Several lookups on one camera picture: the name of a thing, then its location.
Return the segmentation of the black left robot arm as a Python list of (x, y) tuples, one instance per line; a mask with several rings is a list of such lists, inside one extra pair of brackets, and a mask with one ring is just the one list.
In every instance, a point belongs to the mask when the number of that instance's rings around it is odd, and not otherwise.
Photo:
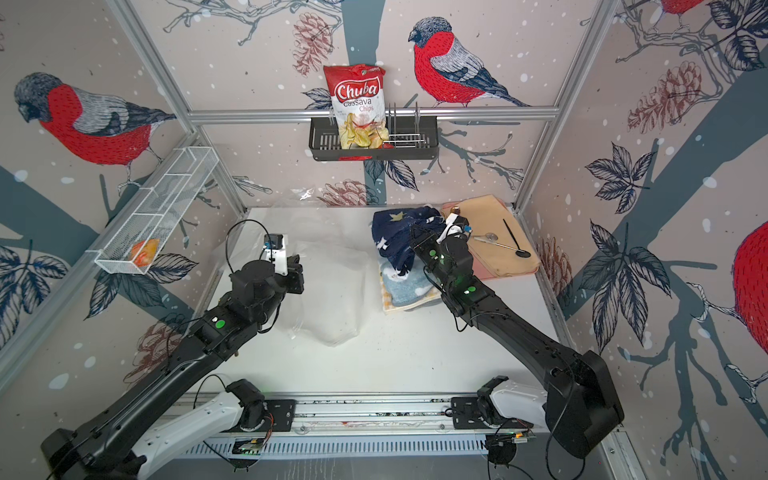
[(198, 381), (266, 332), (286, 295), (304, 290), (297, 255), (287, 258), (284, 272), (267, 260), (254, 260), (230, 279), (231, 291), (193, 321), (161, 365), (90, 421), (75, 430), (59, 428), (42, 442), (50, 478), (146, 479), (217, 432), (261, 426), (268, 415), (265, 399), (247, 380), (227, 385), (196, 410), (157, 423)]

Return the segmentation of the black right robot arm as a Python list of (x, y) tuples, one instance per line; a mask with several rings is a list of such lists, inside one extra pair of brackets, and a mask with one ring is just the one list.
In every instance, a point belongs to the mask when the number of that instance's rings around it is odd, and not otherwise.
[(443, 303), (457, 318), (489, 335), (514, 355), (546, 392), (545, 424), (554, 440), (584, 459), (625, 415), (605, 361), (595, 352), (578, 353), (551, 339), (474, 275), (468, 238), (441, 240), (414, 226), (410, 246), (439, 286)]

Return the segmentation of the clear plastic vacuum bag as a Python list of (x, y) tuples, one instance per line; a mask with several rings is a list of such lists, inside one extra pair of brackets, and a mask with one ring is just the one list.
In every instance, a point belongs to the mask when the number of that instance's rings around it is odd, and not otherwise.
[(329, 207), (321, 201), (283, 201), (254, 208), (249, 219), (231, 228), (222, 254), (239, 269), (246, 262), (278, 258), (264, 250), (267, 233), (282, 234), (287, 255), (299, 255), (304, 291), (288, 294), (265, 327), (294, 340), (304, 337), (337, 347), (357, 337), (376, 299), (375, 249), (370, 244), (373, 207)]

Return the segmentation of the navy blue star blanket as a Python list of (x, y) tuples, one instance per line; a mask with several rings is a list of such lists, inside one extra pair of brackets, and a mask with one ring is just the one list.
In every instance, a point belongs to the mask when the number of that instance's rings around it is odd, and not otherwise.
[(440, 212), (430, 206), (390, 209), (373, 214), (371, 234), (379, 255), (404, 276), (415, 260), (410, 246), (412, 230), (416, 236), (425, 231), (440, 234), (444, 225)]

